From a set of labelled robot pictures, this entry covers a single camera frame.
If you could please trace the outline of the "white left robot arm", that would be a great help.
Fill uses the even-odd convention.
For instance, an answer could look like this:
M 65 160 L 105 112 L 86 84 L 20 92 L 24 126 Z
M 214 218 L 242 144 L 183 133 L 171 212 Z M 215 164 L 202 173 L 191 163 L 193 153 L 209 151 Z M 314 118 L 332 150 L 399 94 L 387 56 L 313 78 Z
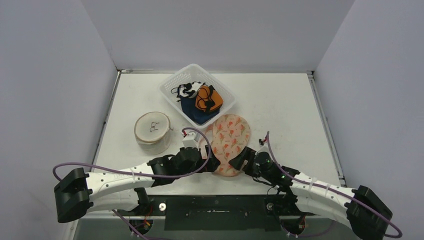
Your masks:
M 59 177 L 54 187 L 57 221 L 69 223 L 89 212 L 103 210 L 133 211 L 144 215 L 149 210 L 146 188 L 172 184 L 175 180 L 197 173 L 214 172 L 220 161 L 206 147 L 207 157 L 200 149 L 182 147 L 177 154 L 155 157 L 140 165 L 122 170 L 98 166 L 100 172 L 86 172 L 83 167 Z

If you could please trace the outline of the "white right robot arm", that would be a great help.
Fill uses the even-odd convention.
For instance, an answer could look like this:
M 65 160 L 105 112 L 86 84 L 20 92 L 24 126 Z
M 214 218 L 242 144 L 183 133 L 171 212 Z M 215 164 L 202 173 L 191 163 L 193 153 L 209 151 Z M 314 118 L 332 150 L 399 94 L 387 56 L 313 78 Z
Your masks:
M 326 217 L 350 228 L 361 240 L 382 240 L 393 213 L 369 188 L 342 187 L 317 180 L 278 164 L 268 148 L 245 148 L 229 165 L 253 178 L 263 178 L 285 193 L 282 207 L 290 215 L 298 211 Z

